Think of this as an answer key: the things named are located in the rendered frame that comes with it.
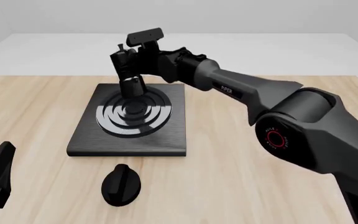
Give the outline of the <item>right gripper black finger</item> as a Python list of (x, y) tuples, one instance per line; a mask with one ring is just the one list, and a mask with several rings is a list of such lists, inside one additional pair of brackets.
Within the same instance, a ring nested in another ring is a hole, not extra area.
[(139, 76), (135, 50), (119, 50), (110, 55), (110, 58), (120, 80)]

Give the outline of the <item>round black stove knob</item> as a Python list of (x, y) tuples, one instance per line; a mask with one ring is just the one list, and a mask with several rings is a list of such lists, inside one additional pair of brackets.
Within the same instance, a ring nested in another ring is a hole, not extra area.
[(118, 164), (103, 180), (101, 193), (104, 201), (113, 207), (132, 203), (140, 194), (138, 173), (126, 164)]

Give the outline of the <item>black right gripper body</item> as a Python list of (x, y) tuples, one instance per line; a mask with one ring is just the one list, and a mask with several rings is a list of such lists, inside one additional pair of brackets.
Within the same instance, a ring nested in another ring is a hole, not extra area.
[(163, 51), (156, 48), (140, 47), (137, 53), (137, 71), (142, 75), (163, 78), (167, 83), (178, 81), (176, 59), (179, 50)]

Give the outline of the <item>dark metal moka pot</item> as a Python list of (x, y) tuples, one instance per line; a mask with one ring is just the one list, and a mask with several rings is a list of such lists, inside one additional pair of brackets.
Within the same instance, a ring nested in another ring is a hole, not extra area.
[[(117, 46), (119, 50), (134, 50), (132, 48), (125, 49), (124, 44), (118, 44)], [(138, 96), (144, 95), (147, 92), (144, 80), (140, 74), (137, 77), (128, 78), (126, 80), (119, 80), (119, 87), (121, 90), (121, 96), (126, 99), (136, 98)]]

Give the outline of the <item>flat plate on black stalk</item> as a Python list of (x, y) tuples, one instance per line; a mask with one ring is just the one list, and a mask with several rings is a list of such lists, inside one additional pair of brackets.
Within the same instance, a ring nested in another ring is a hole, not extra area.
[(126, 45), (128, 47), (141, 46), (149, 42), (157, 42), (164, 38), (163, 31), (160, 27), (138, 31), (127, 35)]

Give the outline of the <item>flat black stove plate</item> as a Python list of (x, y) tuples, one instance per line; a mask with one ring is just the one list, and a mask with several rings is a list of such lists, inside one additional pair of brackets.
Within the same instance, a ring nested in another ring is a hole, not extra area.
[(100, 83), (68, 143), (69, 156), (185, 156), (185, 87), (149, 84), (125, 99), (119, 85)]

